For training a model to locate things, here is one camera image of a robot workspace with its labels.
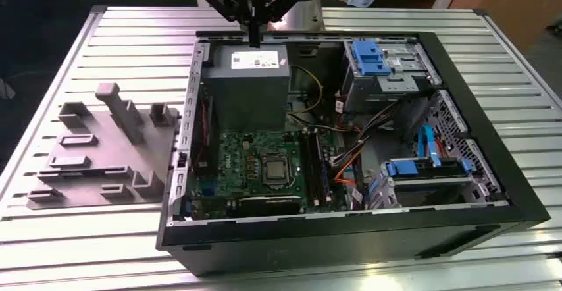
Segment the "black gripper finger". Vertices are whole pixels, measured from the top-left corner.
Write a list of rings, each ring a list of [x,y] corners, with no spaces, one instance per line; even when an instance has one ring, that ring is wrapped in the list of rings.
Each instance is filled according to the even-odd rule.
[[[252,1],[237,4],[233,0],[204,0],[228,22],[237,22],[248,35],[248,45],[255,46],[255,17]]]
[[[255,46],[261,42],[263,26],[277,22],[299,0],[255,0]]]

